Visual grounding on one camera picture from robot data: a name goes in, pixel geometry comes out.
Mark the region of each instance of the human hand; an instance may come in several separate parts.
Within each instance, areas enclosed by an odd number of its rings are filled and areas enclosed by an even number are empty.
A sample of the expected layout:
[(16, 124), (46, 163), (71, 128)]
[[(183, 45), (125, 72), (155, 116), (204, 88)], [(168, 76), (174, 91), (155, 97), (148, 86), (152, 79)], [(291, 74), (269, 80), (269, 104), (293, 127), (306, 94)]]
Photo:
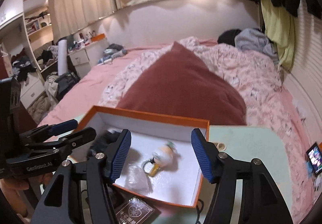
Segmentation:
[[(53, 177), (52, 173), (47, 173), (38, 177), (39, 183), (47, 186)], [(27, 216), (27, 207), (19, 195), (19, 191), (27, 190), (29, 184), (25, 180), (17, 180), (13, 177), (0, 180), (0, 188), (9, 202), (12, 209), (21, 216)]]

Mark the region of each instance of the drawer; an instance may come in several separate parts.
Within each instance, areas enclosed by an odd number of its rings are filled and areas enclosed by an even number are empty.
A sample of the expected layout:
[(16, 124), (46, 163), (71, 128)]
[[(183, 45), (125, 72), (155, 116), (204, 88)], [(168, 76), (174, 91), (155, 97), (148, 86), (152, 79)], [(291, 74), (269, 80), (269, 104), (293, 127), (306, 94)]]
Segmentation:
[(82, 79), (91, 71), (91, 66), (89, 63), (84, 63), (75, 66), (75, 69), (78, 73), (78, 76)]
[(45, 88), (39, 80), (21, 97), (22, 104), (25, 106), (25, 108), (28, 108), (44, 91)]
[(28, 89), (30, 89), (38, 81), (39, 81), (39, 77), (36, 72), (28, 73), (27, 81), (23, 81), (20, 83), (21, 84), (20, 96), (23, 96), (28, 91)]
[(81, 50), (81, 51), (70, 54), (70, 59), (71, 59), (71, 62), (73, 63), (74, 66), (89, 62), (85, 50)]

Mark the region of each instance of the keyring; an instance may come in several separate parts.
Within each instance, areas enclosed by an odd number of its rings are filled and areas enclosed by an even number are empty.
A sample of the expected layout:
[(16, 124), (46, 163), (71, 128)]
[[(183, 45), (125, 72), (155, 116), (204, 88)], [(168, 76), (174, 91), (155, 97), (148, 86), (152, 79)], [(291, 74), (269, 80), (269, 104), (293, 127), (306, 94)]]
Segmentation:
[(142, 163), (142, 169), (143, 169), (144, 173), (147, 174), (147, 175), (149, 175), (150, 172), (146, 172), (144, 168), (145, 168), (145, 165), (147, 165), (148, 163), (151, 163), (153, 165), (154, 164), (154, 159), (148, 159), (148, 160), (146, 160), (146, 161), (144, 161)]

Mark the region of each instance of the cable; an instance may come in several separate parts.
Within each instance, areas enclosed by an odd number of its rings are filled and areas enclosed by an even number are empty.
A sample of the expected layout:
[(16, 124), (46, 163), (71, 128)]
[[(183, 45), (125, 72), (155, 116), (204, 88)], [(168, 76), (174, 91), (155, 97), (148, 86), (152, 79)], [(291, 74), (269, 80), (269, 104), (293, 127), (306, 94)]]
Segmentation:
[(196, 220), (196, 224), (201, 224), (201, 222), (199, 221), (200, 218), (200, 214), (203, 211), (203, 207), (204, 207), (204, 202), (201, 199), (198, 199), (198, 202), (200, 202), (201, 204), (201, 208), (199, 209), (199, 206), (196, 206), (197, 209), (197, 220)]

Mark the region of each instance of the table surface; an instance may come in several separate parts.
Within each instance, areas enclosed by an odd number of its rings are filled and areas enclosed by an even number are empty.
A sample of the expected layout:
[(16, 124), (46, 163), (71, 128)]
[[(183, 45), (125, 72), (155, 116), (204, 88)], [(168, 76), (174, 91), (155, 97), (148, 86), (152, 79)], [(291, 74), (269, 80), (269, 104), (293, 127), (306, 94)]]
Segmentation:
[[(83, 115), (75, 119), (80, 121), (82, 117)], [(227, 147), (225, 152), (234, 159), (251, 161), (253, 158), (260, 158), (279, 187), (288, 209), (291, 210), (292, 183), (288, 158), (283, 142), (273, 131), (245, 126), (210, 126), (209, 141), (225, 143)], [(238, 223), (242, 198), (241, 189), (242, 181), (237, 180), (231, 224)], [(204, 201), (204, 210), (200, 215), (201, 223), (207, 214), (214, 190), (215, 185), (211, 185), (206, 179), (203, 179), (199, 194), (199, 199)], [(147, 224), (193, 224), (196, 222), (196, 209), (169, 206), (159, 202), (154, 202), (153, 205), (160, 211), (160, 215), (152, 222), (147, 220)]]

